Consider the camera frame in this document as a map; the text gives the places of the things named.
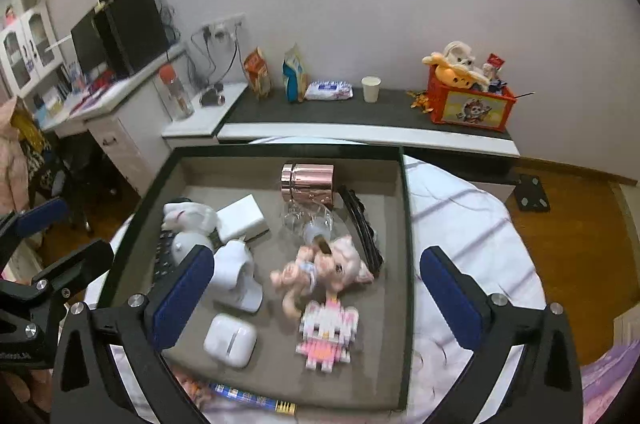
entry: black hair clip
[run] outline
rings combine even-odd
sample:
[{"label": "black hair clip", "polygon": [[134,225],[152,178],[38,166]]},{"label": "black hair clip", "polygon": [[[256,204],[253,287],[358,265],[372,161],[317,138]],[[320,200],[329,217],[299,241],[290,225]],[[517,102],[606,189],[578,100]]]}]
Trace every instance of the black hair clip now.
[{"label": "black hair clip", "polygon": [[355,191],[348,189],[347,186],[342,185],[338,187],[338,193],[344,201],[344,206],[347,208],[353,224],[356,226],[358,237],[364,249],[367,267],[369,267],[373,276],[378,277],[384,260],[376,246],[374,239],[375,232],[365,218],[364,204],[356,196]]}]

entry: wooden floor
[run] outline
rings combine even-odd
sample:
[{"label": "wooden floor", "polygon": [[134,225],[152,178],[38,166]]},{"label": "wooden floor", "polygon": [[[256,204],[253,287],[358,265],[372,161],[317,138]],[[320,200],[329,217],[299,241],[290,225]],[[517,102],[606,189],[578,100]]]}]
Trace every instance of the wooden floor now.
[{"label": "wooden floor", "polygon": [[84,228],[73,229],[67,223],[55,224],[44,234],[38,254],[47,267],[93,239],[111,240],[112,236],[133,213],[140,196],[124,179],[120,181],[120,193],[116,197],[107,190],[93,192],[88,198],[85,212],[94,234],[89,236]]},{"label": "wooden floor", "polygon": [[538,175],[551,211],[520,211],[507,201],[513,224],[542,280],[548,303],[568,314],[580,364],[606,352],[613,319],[640,301],[631,241],[608,182],[568,173],[521,169]]}]

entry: dark countertop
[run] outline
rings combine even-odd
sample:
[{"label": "dark countertop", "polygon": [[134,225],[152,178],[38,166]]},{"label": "dark countertop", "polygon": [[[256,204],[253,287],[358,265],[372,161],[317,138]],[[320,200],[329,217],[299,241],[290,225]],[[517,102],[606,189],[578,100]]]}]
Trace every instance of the dark countertop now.
[{"label": "dark countertop", "polygon": [[304,101],[289,103],[284,91],[272,91],[267,99],[256,99],[245,90],[225,119],[230,123],[335,123],[340,125],[373,125],[380,127],[418,128],[482,135],[509,139],[508,131],[484,130],[462,125],[437,125],[429,114],[412,109],[413,98],[401,90],[380,90],[377,103],[366,103],[362,90],[354,89],[353,97],[344,101]]}]

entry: pink jacket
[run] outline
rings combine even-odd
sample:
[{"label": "pink jacket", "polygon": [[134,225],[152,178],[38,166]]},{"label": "pink jacket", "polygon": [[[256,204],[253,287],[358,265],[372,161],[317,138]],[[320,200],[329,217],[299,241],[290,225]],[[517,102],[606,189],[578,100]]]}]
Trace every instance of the pink jacket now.
[{"label": "pink jacket", "polygon": [[20,132],[11,126],[16,104],[13,97],[0,106],[0,215],[29,206],[27,160],[18,142]]}]

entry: black computer case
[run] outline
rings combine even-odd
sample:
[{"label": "black computer case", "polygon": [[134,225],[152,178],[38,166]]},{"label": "black computer case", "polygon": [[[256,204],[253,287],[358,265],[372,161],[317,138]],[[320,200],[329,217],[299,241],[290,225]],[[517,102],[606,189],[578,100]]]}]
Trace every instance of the black computer case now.
[{"label": "black computer case", "polygon": [[94,25],[117,76],[130,76],[165,52],[167,41],[155,0],[113,0]]}]

